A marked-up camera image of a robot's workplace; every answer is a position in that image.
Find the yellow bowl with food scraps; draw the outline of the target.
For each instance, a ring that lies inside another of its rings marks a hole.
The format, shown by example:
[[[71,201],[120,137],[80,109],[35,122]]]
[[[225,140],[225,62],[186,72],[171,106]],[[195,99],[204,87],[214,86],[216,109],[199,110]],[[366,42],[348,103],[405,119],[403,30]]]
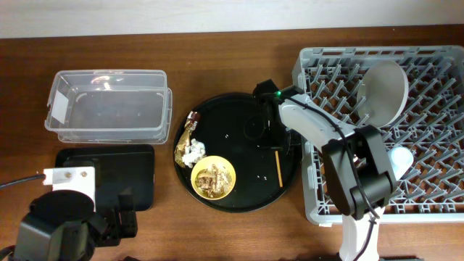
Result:
[[[193,190],[203,199],[227,197],[236,184],[236,171],[225,158],[208,156],[195,164],[191,171]]]

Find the white tissue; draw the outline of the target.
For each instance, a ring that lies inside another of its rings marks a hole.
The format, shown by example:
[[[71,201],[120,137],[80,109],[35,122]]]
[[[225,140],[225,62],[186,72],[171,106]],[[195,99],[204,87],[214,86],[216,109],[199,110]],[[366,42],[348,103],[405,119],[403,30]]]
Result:
[[[186,147],[185,154],[182,156],[182,162],[185,166],[192,168],[204,157],[206,157],[205,145],[193,138],[190,145]]]

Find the grey plastic dishwasher rack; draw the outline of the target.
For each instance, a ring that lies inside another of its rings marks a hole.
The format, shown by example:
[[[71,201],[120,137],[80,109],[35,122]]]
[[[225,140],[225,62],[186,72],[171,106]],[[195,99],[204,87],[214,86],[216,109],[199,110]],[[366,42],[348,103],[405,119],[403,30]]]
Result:
[[[356,94],[381,61],[402,67],[409,94],[402,114],[381,129],[388,148],[406,146],[413,166],[400,179],[384,223],[463,221],[463,48],[461,46],[311,47],[300,51],[292,80],[333,116],[363,125]]]

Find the clear plastic bin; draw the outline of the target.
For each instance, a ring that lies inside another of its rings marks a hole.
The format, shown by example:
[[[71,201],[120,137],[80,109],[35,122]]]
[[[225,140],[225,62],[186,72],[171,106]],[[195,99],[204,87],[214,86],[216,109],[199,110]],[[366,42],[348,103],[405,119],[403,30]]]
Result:
[[[162,70],[62,70],[44,121],[64,143],[164,144],[173,92]]]

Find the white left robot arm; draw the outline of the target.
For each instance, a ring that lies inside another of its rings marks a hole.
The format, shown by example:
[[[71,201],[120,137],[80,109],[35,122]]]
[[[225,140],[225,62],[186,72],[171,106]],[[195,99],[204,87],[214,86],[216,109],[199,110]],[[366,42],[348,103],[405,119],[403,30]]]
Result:
[[[115,247],[138,232],[132,193],[117,200],[114,208],[98,210],[79,191],[51,191],[34,199],[16,244],[3,248],[1,259],[90,260],[97,247]]]

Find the black rectangular tray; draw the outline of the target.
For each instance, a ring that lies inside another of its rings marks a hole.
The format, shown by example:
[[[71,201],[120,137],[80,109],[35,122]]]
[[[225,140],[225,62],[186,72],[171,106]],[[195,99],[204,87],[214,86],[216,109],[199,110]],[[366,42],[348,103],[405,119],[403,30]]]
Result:
[[[154,201],[154,149],[147,144],[63,149],[56,167],[94,167],[96,209],[118,209],[118,196],[132,193],[136,211]]]

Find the black object at bottom edge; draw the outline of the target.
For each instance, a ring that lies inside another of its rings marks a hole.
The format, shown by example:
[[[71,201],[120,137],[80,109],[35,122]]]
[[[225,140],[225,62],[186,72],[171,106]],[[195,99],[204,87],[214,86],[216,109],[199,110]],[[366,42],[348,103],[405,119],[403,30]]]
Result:
[[[379,261],[425,261],[418,257],[381,257]]]

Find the grey round plate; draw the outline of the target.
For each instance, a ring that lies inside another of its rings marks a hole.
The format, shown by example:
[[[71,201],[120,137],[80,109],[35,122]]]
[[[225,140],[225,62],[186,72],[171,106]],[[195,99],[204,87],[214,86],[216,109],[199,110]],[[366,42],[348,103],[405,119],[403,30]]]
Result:
[[[406,72],[393,61],[371,66],[357,90],[357,101],[363,103],[355,110],[360,118],[368,116],[366,125],[380,128],[393,123],[405,108],[409,82]]]

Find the wooden chopstick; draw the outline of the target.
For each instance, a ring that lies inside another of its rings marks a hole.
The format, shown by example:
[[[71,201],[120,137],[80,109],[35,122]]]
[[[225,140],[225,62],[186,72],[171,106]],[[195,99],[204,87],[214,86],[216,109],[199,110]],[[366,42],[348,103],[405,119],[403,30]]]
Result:
[[[278,151],[275,152],[275,163],[276,163],[276,170],[278,174],[278,184],[280,188],[283,188],[283,179],[282,179],[282,172],[281,172],[281,163]]]

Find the gold brown snack wrapper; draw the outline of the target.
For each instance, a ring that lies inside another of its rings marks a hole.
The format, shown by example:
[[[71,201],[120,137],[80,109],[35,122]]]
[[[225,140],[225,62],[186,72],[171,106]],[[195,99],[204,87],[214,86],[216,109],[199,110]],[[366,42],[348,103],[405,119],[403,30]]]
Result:
[[[178,140],[177,145],[175,146],[174,150],[174,160],[175,162],[185,168],[186,164],[183,162],[182,157],[186,154],[186,150],[190,147],[191,142],[191,134],[195,131],[196,125],[199,122],[200,114],[195,111],[190,111],[186,122],[183,127],[183,132],[181,137]]]

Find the round black serving tray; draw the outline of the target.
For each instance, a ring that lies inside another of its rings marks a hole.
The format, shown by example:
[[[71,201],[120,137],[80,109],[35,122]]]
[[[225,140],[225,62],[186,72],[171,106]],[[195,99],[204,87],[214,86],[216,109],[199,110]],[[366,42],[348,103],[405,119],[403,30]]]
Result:
[[[245,120],[258,112],[254,97],[245,93],[223,94],[192,109],[200,114],[192,137],[204,143],[206,155],[227,159],[236,171],[236,184],[227,197],[203,199],[191,185],[191,169],[174,164],[177,176],[195,199],[223,212],[249,212],[272,204],[291,187],[302,160],[301,145],[279,150],[283,188],[279,187],[276,149],[252,146],[244,135]]]

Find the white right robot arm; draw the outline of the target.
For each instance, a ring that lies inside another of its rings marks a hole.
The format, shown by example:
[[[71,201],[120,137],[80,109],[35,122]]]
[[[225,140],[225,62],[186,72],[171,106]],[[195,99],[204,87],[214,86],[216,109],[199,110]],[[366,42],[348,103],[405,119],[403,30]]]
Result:
[[[387,149],[373,125],[356,127],[336,119],[296,86],[279,89],[272,80],[252,93],[262,130],[252,134],[259,146],[291,146],[300,135],[322,154],[328,192],[342,216],[339,260],[379,260],[381,218],[399,179],[411,166],[408,149]]]

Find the light blue plastic cup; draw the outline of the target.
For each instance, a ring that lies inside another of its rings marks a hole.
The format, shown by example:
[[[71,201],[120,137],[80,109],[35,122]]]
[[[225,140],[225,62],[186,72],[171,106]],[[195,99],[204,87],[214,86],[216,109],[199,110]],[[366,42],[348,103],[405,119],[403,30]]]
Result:
[[[397,181],[408,171],[413,164],[412,152],[403,146],[396,146],[390,149],[388,152],[389,161],[394,173],[394,177]]]

